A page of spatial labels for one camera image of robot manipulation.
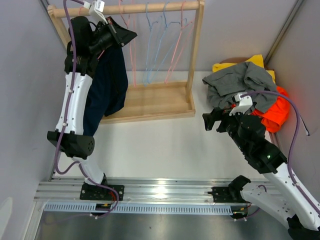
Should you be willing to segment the pink hanger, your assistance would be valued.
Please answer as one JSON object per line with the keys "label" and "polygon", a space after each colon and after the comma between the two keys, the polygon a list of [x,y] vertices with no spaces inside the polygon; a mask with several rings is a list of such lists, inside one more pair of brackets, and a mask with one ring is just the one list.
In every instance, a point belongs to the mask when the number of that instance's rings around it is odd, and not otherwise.
{"label": "pink hanger", "polygon": [[171,62],[170,62],[170,66],[169,66],[169,69],[166,73],[166,77],[165,77],[165,80],[164,80],[164,83],[167,84],[170,77],[171,77],[171,74],[173,73],[179,59],[180,59],[180,55],[181,53],[184,51],[184,44],[181,46],[180,48],[180,52],[178,53],[178,49],[179,49],[179,46],[181,45],[181,42],[182,42],[182,35],[184,33],[184,30],[186,28],[188,28],[190,25],[193,24],[194,20],[190,20],[188,21],[187,18],[184,18],[184,7],[186,5],[187,1],[184,0],[181,4],[181,9],[180,9],[180,30],[179,30],[179,35],[178,35],[178,38],[177,38],[177,41],[176,41],[176,44],[175,44],[175,47],[174,47],[174,51],[172,53],[172,58],[171,58]]}
{"label": "pink hanger", "polygon": [[[130,22],[131,22],[131,15],[128,14],[127,19],[125,19],[122,12],[120,12],[121,19],[123,23],[125,24],[126,28],[129,29]],[[133,40],[133,43],[129,43],[129,55],[130,55],[130,62],[131,62],[131,73],[132,73],[132,82],[133,87],[136,87],[137,81],[136,81],[136,40]]]}
{"label": "pink hanger", "polygon": [[86,17],[80,19],[80,45],[83,52],[90,55],[96,55],[99,59],[105,51],[103,44],[104,30],[107,24],[90,22]]}

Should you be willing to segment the grey shorts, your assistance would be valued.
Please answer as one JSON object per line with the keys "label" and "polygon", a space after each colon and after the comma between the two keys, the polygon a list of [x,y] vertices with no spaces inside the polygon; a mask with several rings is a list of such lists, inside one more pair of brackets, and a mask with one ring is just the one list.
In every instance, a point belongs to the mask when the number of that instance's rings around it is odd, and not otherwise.
{"label": "grey shorts", "polygon": [[242,62],[223,68],[202,79],[207,88],[207,101],[213,108],[224,109],[233,103],[237,93],[277,91],[272,76],[253,62]]}

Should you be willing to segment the navy blue shorts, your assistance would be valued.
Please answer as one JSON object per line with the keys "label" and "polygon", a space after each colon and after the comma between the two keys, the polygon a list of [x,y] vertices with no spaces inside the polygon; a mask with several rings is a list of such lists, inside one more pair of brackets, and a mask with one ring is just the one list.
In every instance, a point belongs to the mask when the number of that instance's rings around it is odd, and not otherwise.
{"label": "navy blue shorts", "polygon": [[93,136],[103,117],[120,111],[125,105],[128,76],[123,50],[111,46],[99,58],[89,88],[83,115],[83,134]]}

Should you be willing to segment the orange shorts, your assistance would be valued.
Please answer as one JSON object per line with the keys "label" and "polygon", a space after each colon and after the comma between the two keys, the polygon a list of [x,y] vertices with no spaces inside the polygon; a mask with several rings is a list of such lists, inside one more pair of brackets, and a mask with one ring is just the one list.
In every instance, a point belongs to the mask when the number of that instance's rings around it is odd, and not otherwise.
{"label": "orange shorts", "polygon": [[287,121],[290,109],[290,103],[283,97],[278,96],[276,102],[265,113],[255,109],[251,115],[259,116],[266,130],[270,133],[276,133]]}

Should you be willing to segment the yellow shorts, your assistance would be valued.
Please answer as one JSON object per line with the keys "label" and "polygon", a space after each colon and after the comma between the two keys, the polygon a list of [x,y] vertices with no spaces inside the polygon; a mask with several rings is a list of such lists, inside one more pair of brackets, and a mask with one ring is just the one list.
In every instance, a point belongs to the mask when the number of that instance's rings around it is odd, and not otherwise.
{"label": "yellow shorts", "polygon": [[[265,64],[264,64],[264,58],[262,54],[256,54],[251,56],[248,60],[244,62],[250,62],[253,63],[263,69],[265,69]],[[212,65],[212,72],[218,72],[220,70],[232,67],[238,63],[215,63]],[[271,76],[273,83],[276,83],[276,73],[274,70],[266,70],[266,72]]]}

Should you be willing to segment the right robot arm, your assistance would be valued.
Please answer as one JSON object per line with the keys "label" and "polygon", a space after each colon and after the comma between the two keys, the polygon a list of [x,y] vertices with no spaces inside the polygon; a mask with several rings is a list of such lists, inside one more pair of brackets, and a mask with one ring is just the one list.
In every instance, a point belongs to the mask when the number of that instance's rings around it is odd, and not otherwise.
{"label": "right robot arm", "polygon": [[202,115],[206,131],[219,122],[218,133],[227,133],[248,164],[269,180],[281,193],[281,201],[270,195],[263,186],[239,175],[228,184],[227,197],[235,203],[252,203],[278,220],[293,240],[318,240],[320,238],[319,202],[298,183],[288,169],[289,160],[281,150],[265,138],[265,126],[258,116],[237,113],[230,115],[226,109],[215,108]]}

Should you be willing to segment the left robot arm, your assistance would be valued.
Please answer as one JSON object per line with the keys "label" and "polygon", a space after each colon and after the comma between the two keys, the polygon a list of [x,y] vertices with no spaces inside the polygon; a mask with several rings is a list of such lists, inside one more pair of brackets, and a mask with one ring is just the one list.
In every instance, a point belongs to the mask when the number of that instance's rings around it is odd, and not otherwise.
{"label": "left robot arm", "polygon": [[116,191],[98,164],[90,159],[94,135],[103,117],[120,111],[129,86],[122,48],[136,32],[112,17],[91,23],[84,16],[69,20],[70,42],[64,61],[65,93],[55,130],[47,133],[56,154],[64,153],[84,175],[82,200],[103,200]]}

